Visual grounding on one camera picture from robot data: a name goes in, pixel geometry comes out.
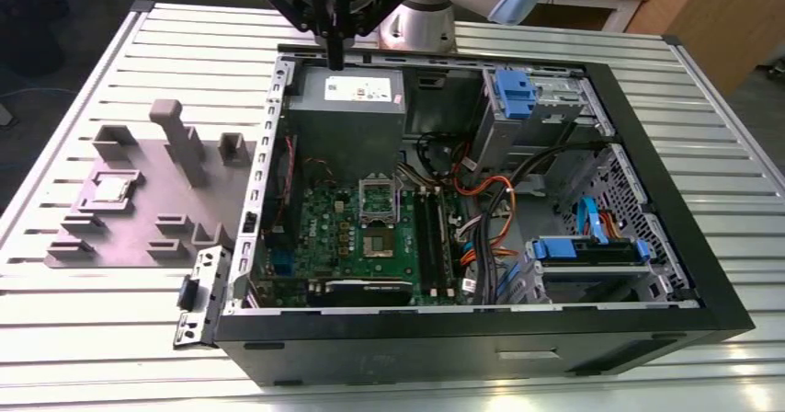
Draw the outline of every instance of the green circuit board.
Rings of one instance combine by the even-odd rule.
[[[336,200],[344,203],[341,212],[336,211]],[[294,276],[302,278],[400,277],[412,282],[417,292],[420,276],[412,206],[413,191],[401,191],[400,218],[392,228],[382,223],[361,226],[358,200],[357,189],[316,188],[305,192],[300,243],[294,255]],[[380,251],[380,248],[392,246],[384,250],[392,251],[392,256],[368,257],[364,254],[368,242],[372,251]]]
[[[416,192],[400,191],[397,223],[361,223],[357,188],[316,187],[302,196],[300,236],[290,260],[290,272],[276,276],[274,304],[305,306],[301,283],[309,279],[402,280],[412,284],[413,305],[456,304],[454,297],[421,291],[414,221]],[[365,199],[365,210],[385,210],[381,194]],[[449,282],[454,283],[450,273]]]

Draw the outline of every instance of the ram slot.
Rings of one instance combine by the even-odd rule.
[[[430,290],[437,290],[437,251],[433,249],[433,241],[430,240],[432,231],[429,228],[426,197],[421,194],[414,199],[414,234],[417,236],[420,288],[424,295],[429,295],[432,293]]]
[[[433,265],[437,269],[437,291],[438,295],[446,295],[446,267],[449,262],[445,261],[445,245],[448,242],[445,221],[441,217],[440,199],[441,195],[428,195],[428,228],[430,233],[430,248],[433,250]]]

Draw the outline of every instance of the floor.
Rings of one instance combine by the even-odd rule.
[[[216,6],[265,7],[262,0],[156,0]],[[36,79],[21,78],[0,65],[0,97],[21,88],[45,86],[78,91],[100,58],[133,0],[69,0],[70,14],[52,24],[66,54],[66,63],[54,73]],[[458,19],[476,20],[458,13]],[[0,212],[5,209],[26,171],[36,161],[53,129],[65,114],[72,95],[62,92],[29,92],[0,98],[18,123],[0,127]],[[730,97],[741,117],[779,170],[785,171],[785,83],[754,72]]]

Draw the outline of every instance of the blue latch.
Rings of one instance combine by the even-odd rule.
[[[534,258],[546,258],[548,252],[545,251],[545,244],[541,241],[534,242],[530,244],[534,250]]]
[[[573,239],[541,239],[548,250],[549,258],[576,258],[576,247],[573,246]]]
[[[496,88],[504,105],[508,120],[524,120],[530,116],[537,104],[534,86],[529,76],[518,70],[496,71]]]
[[[649,251],[649,243],[645,240],[638,239],[635,241],[635,247],[638,248],[639,260],[647,262],[651,258],[651,252]]]
[[[540,238],[532,243],[534,250],[534,257],[542,258],[576,258],[576,247],[573,246],[573,239],[554,237]]]

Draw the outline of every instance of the blue plastic clip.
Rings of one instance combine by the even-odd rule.
[[[600,211],[597,210],[597,203],[589,196],[584,196],[582,198],[580,198],[580,203],[577,205],[576,221],[578,234],[584,232],[584,224],[586,223],[586,218],[589,219],[592,235],[597,238],[601,244],[606,244],[608,238],[605,236],[605,232],[602,231],[602,224],[600,223]]]
[[[542,239],[542,244],[548,250],[549,258],[576,258],[576,247],[573,246],[573,239],[550,238]]]
[[[651,258],[651,252],[649,251],[649,243],[645,240],[638,239],[635,241],[635,247],[638,248],[639,259],[643,262],[647,262]]]
[[[518,70],[497,70],[496,88],[504,105],[504,117],[508,120],[526,119],[537,104],[529,76]]]
[[[533,250],[534,250],[534,258],[546,258],[548,257],[548,252],[545,250],[545,244],[541,241],[534,242],[533,244],[530,244]]]

